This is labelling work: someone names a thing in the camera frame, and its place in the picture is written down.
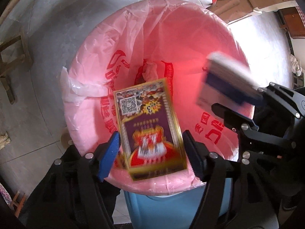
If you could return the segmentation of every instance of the qr code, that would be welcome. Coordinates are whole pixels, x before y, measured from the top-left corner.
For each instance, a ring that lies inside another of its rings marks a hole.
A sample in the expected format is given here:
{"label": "qr code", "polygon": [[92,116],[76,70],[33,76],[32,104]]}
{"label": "qr code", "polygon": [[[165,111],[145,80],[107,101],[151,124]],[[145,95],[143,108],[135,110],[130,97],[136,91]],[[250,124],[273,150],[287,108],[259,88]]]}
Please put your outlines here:
{"label": "qr code", "polygon": [[137,99],[135,96],[123,98],[120,100],[122,115],[136,113],[138,111]]}

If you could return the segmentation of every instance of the playing card box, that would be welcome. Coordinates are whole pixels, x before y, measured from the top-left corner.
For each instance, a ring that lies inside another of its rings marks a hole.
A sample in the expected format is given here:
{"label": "playing card box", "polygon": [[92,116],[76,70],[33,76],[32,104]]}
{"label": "playing card box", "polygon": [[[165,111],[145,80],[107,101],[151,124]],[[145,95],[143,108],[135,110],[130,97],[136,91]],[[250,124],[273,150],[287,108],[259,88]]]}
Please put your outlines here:
{"label": "playing card box", "polygon": [[166,79],[114,92],[125,166],[133,180],[186,168],[182,134]]}

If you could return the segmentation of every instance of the screw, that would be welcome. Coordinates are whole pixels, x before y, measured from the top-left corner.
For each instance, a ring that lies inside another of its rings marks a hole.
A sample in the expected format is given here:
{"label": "screw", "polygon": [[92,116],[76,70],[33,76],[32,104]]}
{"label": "screw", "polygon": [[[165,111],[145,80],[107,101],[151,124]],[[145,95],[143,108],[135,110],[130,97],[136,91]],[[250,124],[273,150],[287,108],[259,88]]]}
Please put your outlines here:
{"label": "screw", "polygon": [[85,158],[86,159],[92,159],[93,158],[93,153],[92,152],[89,152],[89,153],[87,153],[86,155],[85,155]]}
{"label": "screw", "polygon": [[216,152],[210,152],[209,157],[215,159],[215,158],[218,158],[218,154]]}
{"label": "screw", "polygon": [[246,131],[246,130],[249,129],[249,126],[248,126],[248,124],[246,124],[246,123],[242,123],[241,128],[242,128],[242,130]]}
{"label": "screw", "polygon": [[242,163],[245,164],[245,165],[248,165],[250,162],[249,162],[248,159],[243,158],[243,159],[242,159]]}
{"label": "screw", "polygon": [[243,158],[246,158],[246,159],[249,159],[249,158],[250,158],[250,152],[245,151],[245,152],[242,154],[242,157],[243,157]]}
{"label": "screw", "polygon": [[62,163],[62,160],[60,158],[58,158],[54,161],[55,165],[61,165],[61,163]]}

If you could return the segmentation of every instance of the plaid fabric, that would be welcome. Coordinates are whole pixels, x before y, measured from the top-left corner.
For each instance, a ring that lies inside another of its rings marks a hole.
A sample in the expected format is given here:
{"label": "plaid fabric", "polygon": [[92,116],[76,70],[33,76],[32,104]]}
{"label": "plaid fabric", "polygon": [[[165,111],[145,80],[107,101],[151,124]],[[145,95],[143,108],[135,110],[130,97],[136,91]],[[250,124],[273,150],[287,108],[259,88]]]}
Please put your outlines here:
{"label": "plaid fabric", "polygon": [[299,15],[303,21],[303,25],[305,27],[305,14],[302,12],[302,10],[300,9],[300,7],[296,7],[296,10],[299,12]]}
{"label": "plaid fabric", "polygon": [[2,194],[7,205],[10,205],[12,202],[12,198],[10,197],[7,190],[3,187],[3,185],[1,183],[0,183],[0,194]]}

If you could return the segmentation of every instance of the bin liner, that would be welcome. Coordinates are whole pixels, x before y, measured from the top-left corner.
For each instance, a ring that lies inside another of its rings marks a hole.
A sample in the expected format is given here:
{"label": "bin liner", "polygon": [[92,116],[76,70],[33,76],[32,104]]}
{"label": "bin liner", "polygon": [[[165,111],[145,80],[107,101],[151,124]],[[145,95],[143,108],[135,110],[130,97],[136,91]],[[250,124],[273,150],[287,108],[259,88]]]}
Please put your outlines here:
{"label": "bin liner", "polygon": [[[69,72],[61,72],[65,119],[81,155],[93,152],[118,130],[113,91],[166,77],[181,130],[210,151],[232,159],[237,134],[196,105],[206,57],[223,52],[248,66],[227,25],[212,12],[182,0],[143,0],[104,19],[85,39]],[[242,113],[251,117],[251,106]],[[112,168],[106,180],[124,190],[168,195],[204,185],[188,169],[132,181],[124,169]]]}

